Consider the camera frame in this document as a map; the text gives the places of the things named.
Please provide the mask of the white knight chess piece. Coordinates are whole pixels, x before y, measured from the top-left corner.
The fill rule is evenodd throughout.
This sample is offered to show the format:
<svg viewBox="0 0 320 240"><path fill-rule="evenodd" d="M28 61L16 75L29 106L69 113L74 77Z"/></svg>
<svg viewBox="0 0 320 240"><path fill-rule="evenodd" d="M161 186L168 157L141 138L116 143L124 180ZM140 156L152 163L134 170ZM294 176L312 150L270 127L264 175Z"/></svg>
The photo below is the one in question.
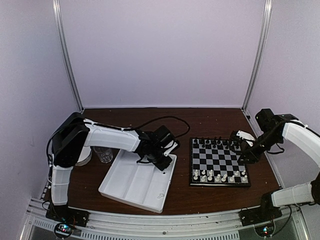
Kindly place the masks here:
<svg viewBox="0 0 320 240"><path fill-rule="evenodd" d="M201 182L207 182L207 176L206 175L202 175L200 181Z"/></svg>

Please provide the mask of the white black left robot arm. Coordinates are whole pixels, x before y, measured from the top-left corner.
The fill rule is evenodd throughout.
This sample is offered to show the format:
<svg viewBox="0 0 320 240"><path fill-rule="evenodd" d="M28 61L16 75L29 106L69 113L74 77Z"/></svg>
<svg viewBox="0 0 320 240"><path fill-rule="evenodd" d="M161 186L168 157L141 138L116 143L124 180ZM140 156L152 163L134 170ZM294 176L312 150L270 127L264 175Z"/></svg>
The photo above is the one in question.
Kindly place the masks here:
<svg viewBox="0 0 320 240"><path fill-rule="evenodd" d="M46 155L51 167L52 213L61 222L72 218L68 206L71 172L83 148L102 147L137 154L138 164L153 164L165 170L172 162L170 153L179 148L180 142L164 125L155 131L140 127L123 128L105 125L86 119L79 112L72 113L51 135Z"/></svg>

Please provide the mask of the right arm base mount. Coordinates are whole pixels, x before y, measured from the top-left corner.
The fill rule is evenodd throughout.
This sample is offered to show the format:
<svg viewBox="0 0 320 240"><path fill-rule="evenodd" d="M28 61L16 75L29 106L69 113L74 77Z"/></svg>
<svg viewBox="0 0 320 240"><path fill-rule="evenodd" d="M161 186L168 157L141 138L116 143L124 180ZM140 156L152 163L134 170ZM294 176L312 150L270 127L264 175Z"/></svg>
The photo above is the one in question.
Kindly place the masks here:
<svg viewBox="0 0 320 240"><path fill-rule="evenodd" d="M242 208L239 218L243 227L253 226L255 233L261 238L271 237L276 232L275 219L282 217L279 208L262 210L262 208Z"/></svg>

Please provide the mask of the white plastic compartment tray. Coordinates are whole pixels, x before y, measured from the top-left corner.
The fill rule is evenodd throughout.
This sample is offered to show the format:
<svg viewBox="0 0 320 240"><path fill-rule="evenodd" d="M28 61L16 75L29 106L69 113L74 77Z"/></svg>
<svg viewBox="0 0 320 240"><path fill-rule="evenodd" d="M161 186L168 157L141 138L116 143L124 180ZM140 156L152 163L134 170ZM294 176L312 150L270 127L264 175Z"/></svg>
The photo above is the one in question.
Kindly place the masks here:
<svg viewBox="0 0 320 240"><path fill-rule="evenodd" d="M153 213L162 213L177 156L160 171L153 164L137 163L136 153L120 150L100 184L99 193L109 199ZM164 198L157 199L163 193Z"/></svg>

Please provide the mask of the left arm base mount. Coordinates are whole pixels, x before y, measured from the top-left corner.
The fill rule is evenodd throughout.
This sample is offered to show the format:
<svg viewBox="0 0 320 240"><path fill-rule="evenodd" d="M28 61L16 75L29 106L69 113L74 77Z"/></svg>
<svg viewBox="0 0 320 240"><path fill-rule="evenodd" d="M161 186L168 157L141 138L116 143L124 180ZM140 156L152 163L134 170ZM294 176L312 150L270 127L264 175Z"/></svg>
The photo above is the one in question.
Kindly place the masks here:
<svg viewBox="0 0 320 240"><path fill-rule="evenodd" d="M80 230L79 227L86 227L89 216L88 211L74 208L67 208L64 212L48 209L45 214L47 219L57 222L53 227L53 233L60 239L69 238Z"/></svg>

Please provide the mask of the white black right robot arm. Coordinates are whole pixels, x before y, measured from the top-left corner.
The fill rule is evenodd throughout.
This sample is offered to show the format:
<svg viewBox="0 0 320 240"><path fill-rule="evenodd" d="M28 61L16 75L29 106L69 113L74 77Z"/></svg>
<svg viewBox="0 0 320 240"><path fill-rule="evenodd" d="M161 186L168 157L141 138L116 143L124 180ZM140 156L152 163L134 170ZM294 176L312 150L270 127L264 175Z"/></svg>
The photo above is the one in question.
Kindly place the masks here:
<svg viewBox="0 0 320 240"><path fill-rule="evenodd" d="M302 123L290 113L274 114L269 108L261 109L255 120L262 131L258 137L238 130L232 134L240 144L241 164L257 163L260 156L271 150L274 145L288 141L298 147L318 166L320 164L320 135ZM281 207L320 203L320 178L269 192L261 197L260 206L256 210L259 220L266 221Z"/></svg>

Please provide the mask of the black white chess board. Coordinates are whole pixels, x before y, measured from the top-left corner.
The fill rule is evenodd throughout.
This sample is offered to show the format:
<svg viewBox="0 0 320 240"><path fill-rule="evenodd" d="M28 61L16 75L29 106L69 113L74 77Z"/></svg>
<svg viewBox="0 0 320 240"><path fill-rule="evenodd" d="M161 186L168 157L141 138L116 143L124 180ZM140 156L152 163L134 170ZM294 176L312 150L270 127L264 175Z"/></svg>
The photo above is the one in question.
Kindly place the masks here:
<svg viewBox="0 0 320 240"><path fill-rule="evenodd" d="M189 164L189 185L197 187L237 187L247 188L251 186L248 168L245 164L239 164L240 150L223 149L192 149L189 139L190 164ZM199 170L199 181L194 181L195 170ZM209 170L213 170L212 181L208 181ZM246 170L248 182L243 182L242 171ZM215 177L220 174L220 182L215 182ZM227 174L225 182L221 181L224 174ZM207 176L207 182L201 182L201 176Z"/></svg>

